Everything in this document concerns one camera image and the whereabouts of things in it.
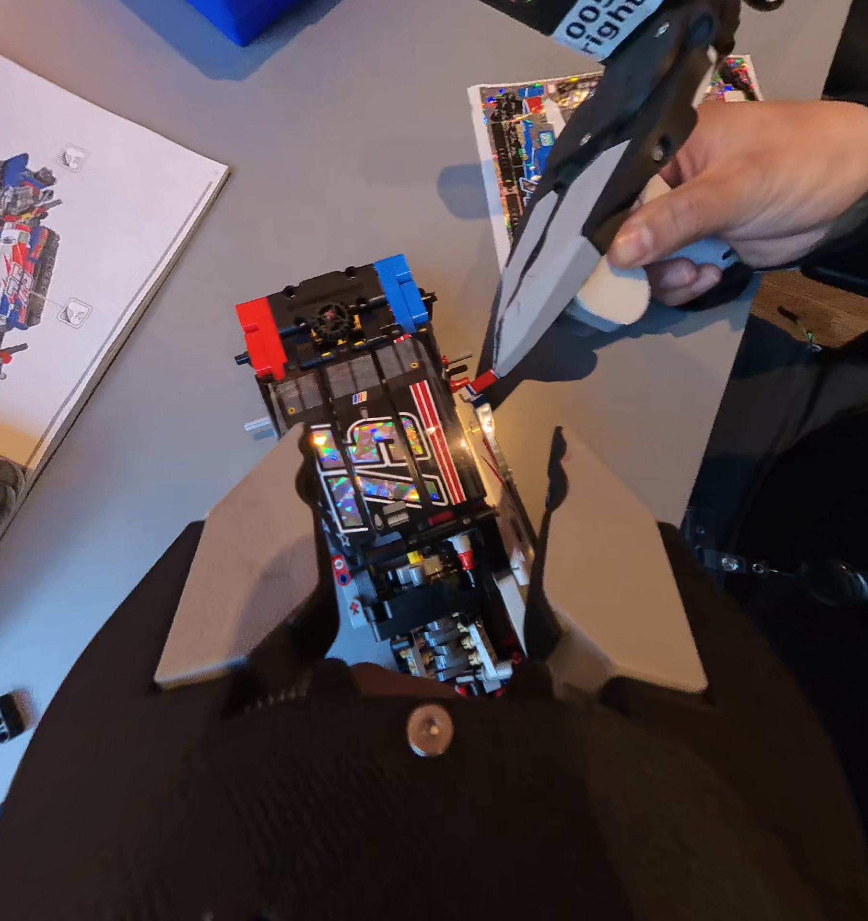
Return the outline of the person's left hand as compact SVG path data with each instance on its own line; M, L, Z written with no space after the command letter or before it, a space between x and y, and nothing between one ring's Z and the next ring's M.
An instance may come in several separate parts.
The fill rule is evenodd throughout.
M389 671L376 664L359 663L351 666L349 671L364 697L408 697L435 701L461 697L451 685Z

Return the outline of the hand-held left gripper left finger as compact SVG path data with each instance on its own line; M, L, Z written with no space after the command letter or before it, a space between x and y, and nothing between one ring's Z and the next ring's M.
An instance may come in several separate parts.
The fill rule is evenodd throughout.
M324 653L339 623L335 578L303 423L208 513L155 672L161 690L216 680L251 665L277 630Z

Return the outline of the toy brick race car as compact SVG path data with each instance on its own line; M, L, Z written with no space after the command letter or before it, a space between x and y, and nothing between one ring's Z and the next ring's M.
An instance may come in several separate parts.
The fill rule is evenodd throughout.
M524 659L532 537L485 396L403 254L235 307L279 435L302 424L341 626L361 656L462 697Z

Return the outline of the blue plastic bin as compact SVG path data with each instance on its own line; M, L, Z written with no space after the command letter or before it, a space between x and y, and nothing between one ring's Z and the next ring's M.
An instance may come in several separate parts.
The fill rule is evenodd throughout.
M225 38L244 47L263 35L302 1L187 1Z

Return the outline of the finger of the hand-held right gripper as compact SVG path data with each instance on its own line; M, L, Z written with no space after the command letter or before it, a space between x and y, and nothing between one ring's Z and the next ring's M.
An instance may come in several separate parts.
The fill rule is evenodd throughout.
M597 155L564 192L550 191L552 217L520 285L525 303L545 303L541 325L556 320L601 260L582 228L628 145L623 141Z
M502 271L497 291L493 322L486 335L476 375L479 378L503 378L509 375L537 345L548 325L540 323L545 303L525 303L520 294L527 265L541 242L552 217L552 194L532 201L518 225L515 243Z

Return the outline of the holographic sticker sheet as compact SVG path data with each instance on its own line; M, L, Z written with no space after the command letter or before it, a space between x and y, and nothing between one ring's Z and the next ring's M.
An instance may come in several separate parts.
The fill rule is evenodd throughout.
M548 80L468 88L489 220L500 266L509 259L517 224L543 177L548 155L578 106L595 92L601 65ZM730 55L715 72L706 98L762 101L749 55ZM727 244L705 240L677 253L725 270L739 261Z

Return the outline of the grey desk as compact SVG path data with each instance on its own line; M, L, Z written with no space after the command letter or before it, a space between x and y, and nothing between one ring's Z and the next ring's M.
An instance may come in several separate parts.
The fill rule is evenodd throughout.
M1 2L0 54L232 175L0 542L0 696L46 711L175 537L273 446L234 307L404 253L449 354L500 263L467 88L592 62L479 2L322 2L233 48L165 2Z

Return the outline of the person's right hand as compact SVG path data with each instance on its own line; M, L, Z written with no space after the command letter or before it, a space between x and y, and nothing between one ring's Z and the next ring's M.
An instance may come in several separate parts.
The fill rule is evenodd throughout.
M678 306L722 279L677 253L719 238L752 268L798 262L868 212L868 106L853 101L708 101L659 173L668 190L625 220L608 249Z

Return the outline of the open instruction booklet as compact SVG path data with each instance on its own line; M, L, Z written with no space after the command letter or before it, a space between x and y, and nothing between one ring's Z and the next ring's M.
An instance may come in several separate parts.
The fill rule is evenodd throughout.
M0 538L228 174L0 55Z

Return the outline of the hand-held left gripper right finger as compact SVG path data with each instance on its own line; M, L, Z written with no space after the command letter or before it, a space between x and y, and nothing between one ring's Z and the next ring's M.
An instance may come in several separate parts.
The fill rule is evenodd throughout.
M654 515L562 427L523 621L526 654L564 684L618 678L700 694L707 677Z

